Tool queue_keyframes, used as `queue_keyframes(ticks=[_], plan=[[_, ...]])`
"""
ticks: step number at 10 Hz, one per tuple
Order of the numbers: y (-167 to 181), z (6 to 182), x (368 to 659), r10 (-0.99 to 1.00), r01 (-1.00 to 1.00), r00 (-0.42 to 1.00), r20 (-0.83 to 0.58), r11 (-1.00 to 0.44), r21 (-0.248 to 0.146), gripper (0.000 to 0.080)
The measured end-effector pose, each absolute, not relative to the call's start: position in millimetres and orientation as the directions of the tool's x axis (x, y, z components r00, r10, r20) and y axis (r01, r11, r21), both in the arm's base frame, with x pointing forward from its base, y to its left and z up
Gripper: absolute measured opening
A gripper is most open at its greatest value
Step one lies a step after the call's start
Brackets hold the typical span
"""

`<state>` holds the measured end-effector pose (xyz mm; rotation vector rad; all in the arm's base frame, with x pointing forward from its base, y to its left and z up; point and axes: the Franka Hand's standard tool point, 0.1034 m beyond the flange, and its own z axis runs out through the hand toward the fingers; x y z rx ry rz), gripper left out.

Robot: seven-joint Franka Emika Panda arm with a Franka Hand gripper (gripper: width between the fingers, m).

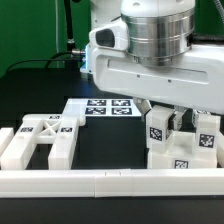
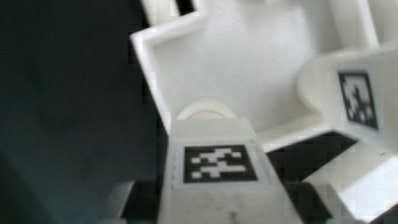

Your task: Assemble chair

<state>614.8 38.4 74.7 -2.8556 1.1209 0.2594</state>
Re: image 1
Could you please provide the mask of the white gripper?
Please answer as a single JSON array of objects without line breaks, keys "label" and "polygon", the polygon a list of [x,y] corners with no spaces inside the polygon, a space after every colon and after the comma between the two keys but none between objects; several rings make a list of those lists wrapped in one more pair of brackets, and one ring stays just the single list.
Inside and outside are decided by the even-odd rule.
[{"label": "white gripper", "polygon": [[[223,47],[195,45],[164,67],[146,67],[125,52],[103,48],[94,49],[89,59],[96,86],[137,97],[142,121],[152,109],[150,101],[224,114]],[[168,128],[180,130],[185,112],[175,110]]]}]

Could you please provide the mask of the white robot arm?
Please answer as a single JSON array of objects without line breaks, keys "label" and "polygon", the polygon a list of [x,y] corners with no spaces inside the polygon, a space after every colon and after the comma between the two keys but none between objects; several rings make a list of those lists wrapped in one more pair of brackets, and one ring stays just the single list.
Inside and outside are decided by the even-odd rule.
[{"label": "white robot arm", "polygon": [[221,117],[224,38],[194,32],[195,0],[121,0],[120,15],[89,33],[85,65],[99,90]]}]

